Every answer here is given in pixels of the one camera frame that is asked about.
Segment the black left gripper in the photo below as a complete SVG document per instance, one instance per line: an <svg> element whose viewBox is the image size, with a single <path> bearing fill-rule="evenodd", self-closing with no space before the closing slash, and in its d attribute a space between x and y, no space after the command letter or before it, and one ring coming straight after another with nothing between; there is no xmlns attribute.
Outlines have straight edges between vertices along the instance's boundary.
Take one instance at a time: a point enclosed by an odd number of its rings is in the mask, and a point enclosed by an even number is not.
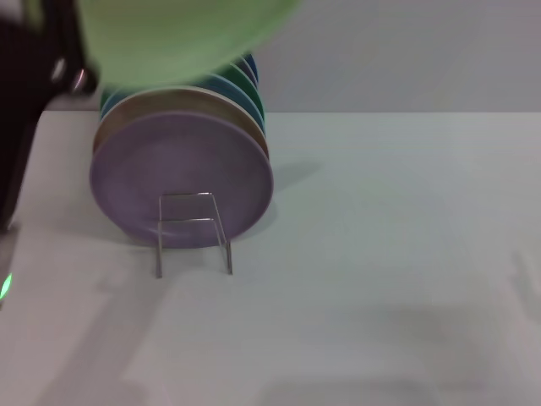
<svg viewBox="0 0 541 406"><path fill-rule="evenodd" d="M98 80L87 61L76 1L40 1L37 29L1 16L1 229L19 199L37 122L62 93L93 94Z"/></svg>

